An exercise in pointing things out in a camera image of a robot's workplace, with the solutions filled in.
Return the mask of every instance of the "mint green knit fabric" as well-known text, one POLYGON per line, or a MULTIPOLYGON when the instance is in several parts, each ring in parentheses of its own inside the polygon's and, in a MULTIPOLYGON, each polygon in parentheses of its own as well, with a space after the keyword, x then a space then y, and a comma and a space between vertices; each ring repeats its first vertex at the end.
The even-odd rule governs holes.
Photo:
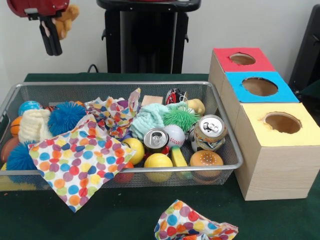
POLYGON ((143 140, 144 135, 151 129, 162 129, 164 125, 164 115, 168 113, 173 107, 187 106, 185 102, 162 105, 159 103, 152 103, 140 109, 139 113, 133 119, 130 131, 132 136, 136 139, 143 140))

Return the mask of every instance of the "green table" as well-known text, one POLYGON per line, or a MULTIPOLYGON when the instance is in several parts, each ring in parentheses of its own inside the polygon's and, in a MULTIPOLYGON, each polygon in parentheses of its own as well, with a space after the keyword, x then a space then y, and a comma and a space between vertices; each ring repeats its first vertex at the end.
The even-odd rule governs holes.
MULTIPOLYGON (((26 81, 185 81, 205 74, 30 74, 26 81)), ((0 193, 0 239, 152 240, 176 199, 216 222, 239 227, 240 240, 320 239, 320 177, 307 199, 244 201, 234 174, 224 185, 101 189, 76 214, 51 191, 0 193)))

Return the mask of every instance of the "cardboard piece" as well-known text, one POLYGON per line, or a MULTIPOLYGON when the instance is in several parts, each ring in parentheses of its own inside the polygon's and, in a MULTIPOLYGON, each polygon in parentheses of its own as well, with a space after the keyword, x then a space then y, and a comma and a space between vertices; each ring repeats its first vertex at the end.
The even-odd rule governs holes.
POLYGON ((308 196, 320 169, 320 128, 302 103, 243 103, 234 132, 246 201, 308 196))
POLYGON ((214 48, 208 81, 215 85, 220 96, 227 72, 274 71, 274 67, 259 48, 214 48))
POLYGON ((150 105, 150 104, 162 104, 164 98, 162 96, 149 96, 144 95, 141 107, 150 105))
POLYGON ((241 103, 298 103, 289 86, 279 73, 227 72, 223 82, 221 100, 235 129, 241 103))

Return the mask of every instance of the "black cable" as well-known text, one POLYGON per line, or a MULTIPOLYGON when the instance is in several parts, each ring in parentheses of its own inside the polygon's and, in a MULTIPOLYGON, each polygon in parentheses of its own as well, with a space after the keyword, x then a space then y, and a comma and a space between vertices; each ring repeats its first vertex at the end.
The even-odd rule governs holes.
POLYGON ((95 64, 91 64, 90 67, 88 68, 87 73, 91 72, 91 69, 94 68, 96 73, 99 73, 99 70, 95 64))

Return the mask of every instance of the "wire mesh basket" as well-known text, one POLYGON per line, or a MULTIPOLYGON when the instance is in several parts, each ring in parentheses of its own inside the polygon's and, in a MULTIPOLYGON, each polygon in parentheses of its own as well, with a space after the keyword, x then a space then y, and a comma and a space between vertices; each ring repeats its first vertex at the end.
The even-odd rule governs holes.
MULTIPOLYGON (((118 175, 122 181, 112 179, 103 188, 135 188, 153 186, 222 185, 234 169, 243 163, 242 153, 229 123, 216 88, 206 81, 188 82, 29 82, 13 86, 0 108, 0 149, 12 137, 10 124, 18 117, 23 102, 37 101, 43 106, 52 106, 66 101, 83 103, 97 97, 106 99, 128 98, 135 89, 141 88, 144 95, 163 96, 168 90, 179 88, 187 92, 188 99, 200 99, 205 105, 205 114, 222 118, 228 128, 225 144, 216 152, 223 159, 223 166, 188 166, 144 168, 142 161, 135 168, 123 169, 118 175)), ((186 141, 181 151, 187 163, 194 153, 186 141)), ((51 189, 37 170, 0 171, 0 191, 51 189)))

